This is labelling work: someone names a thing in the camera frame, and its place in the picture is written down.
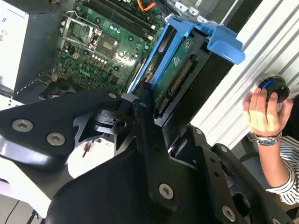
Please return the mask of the person's left hand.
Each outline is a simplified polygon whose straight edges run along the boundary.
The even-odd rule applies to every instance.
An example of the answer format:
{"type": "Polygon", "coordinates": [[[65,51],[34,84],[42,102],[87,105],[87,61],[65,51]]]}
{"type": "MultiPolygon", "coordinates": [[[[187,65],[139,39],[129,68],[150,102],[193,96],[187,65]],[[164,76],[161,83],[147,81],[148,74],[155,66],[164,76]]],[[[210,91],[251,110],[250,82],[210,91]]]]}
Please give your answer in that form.
{"type": "Polygon", "coordinates": [[[293,101],[286,99],[278,111],[278,95],[272,93],[267,101],[267,90],[256,88],[244,104],[243,113],[249,127],[257,136],[276,137],[291,115],[293,101]]]}

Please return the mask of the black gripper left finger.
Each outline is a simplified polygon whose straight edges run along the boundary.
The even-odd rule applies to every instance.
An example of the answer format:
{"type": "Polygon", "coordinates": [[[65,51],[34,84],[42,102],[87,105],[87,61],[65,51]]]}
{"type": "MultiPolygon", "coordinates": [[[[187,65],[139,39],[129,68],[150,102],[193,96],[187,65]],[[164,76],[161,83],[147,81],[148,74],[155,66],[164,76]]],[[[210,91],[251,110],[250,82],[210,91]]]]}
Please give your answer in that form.
{"type": "Polygon", "coordinates": [[[162,129],[153,120],[149,83],[142,82],[128,99],[99,88],[0,113],[1,155],[43,171],[63,169],[76,146],[106,133],[116,136],[114,158],[138,154],[146,210],[176,211],[180,197],[162,129]]]}

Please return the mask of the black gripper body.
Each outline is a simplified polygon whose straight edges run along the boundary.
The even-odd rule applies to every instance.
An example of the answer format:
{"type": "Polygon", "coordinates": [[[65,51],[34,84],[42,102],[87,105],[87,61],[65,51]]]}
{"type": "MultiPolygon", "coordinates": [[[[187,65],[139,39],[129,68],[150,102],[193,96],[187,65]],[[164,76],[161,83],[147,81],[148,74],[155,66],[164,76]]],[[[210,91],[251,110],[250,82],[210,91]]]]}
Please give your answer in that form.
{"type": "Polygon", "coordinates": [[[119,155],[65,184],[47,212],[48,224],[222,224],[204,179],[171,159],[181,202],[175,212],[146,210],[144,168],[136,152],[119,155]]]}

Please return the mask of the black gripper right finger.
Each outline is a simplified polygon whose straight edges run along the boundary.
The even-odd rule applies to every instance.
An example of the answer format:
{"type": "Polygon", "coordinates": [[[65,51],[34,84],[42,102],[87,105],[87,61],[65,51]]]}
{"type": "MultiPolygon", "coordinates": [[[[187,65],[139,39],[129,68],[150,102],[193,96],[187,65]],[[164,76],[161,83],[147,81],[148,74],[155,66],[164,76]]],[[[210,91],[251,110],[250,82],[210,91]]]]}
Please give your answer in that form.
{"type": "Polygon", "coordinates": [[[198,128],[187,125],[198,174],[208,190],[213,224],[291,224],[289,216],[223,144],[208,148],[198,128]]]}

